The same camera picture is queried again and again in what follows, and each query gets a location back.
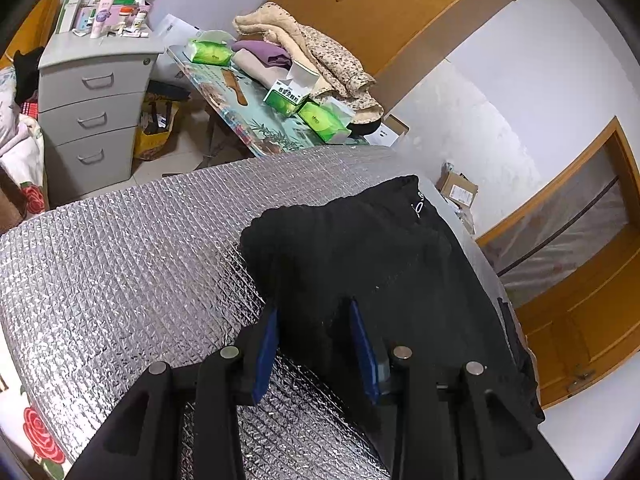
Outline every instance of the black bracket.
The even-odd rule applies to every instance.
[[[171,368],[152,363],[122,397],[78,457],[67,480],[180,478],[184,406],[195,400],[193,477],[215,464],[221,480],[244,480],[236,406],[253,406],[266,393],[278,347],[277,311],[266,306],[233,345],[203,362]]]
[[[507,378],[468,362],[451,380],[384,340],[355,301],[350,321],[364,391],[397,406],[392,480],[572,480]]]

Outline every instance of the blue rubber pad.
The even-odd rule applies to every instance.
[[[362,378],[362,386],[367,397],[374,404],[380,399],[380,388],[378,386],[378,366],[373,353],[373,348],[364,329],[364,322],[358,309],[358,303],[351,301],[350,305],[350,325],[351,337],[355,346],[356,355],[358,357],[358,366],[360,367],[360,377]]]
[[[260,402],[260,399],[262,399],[269,388],[269,378],[271,377],[273,362],[276,359],[278,342],[278,311],[274,309],[269,316],[267,330],[264,334],[256,362],[255,385],[251,392],[256,404]]]

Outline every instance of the green tissue pack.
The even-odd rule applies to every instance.
[[[192,63],[219,66],[228,65],[234,54],[225,44],[201,40],[189,40],[183,52]]]
[[[322,105],[307,101],[298,115],[327,144],[344,144],[351,133],[346,126],[354,111],[329,97]]]

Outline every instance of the metal screw head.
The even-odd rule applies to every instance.
[[[472,375],[481,375],[484,372],[484,366],[482,366],[478,361],[469,361],[466,364],[466,371]]]
[[[166,370],[166,363],[162,361],[156,361],[149,365],[149,373],[152,375],[160,375]]]
[[[239,354],[240,351],[235,346],[225,346],[220,351],[220,357],[222,357],[223,359],[233,359],[234,357],[238,357]]]
[[[398,359],[408,359],[413,354],[414,353],[412,352],[412,350],[408,346],[396,346],[394,348],[394,355]]]

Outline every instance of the folded pink cloth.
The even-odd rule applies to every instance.
[[[281,46],[257,40],[240,40],[231,45],[231,50],[234,52],[243,48],[254,54],[266,66],[291,68],[291,56]]]

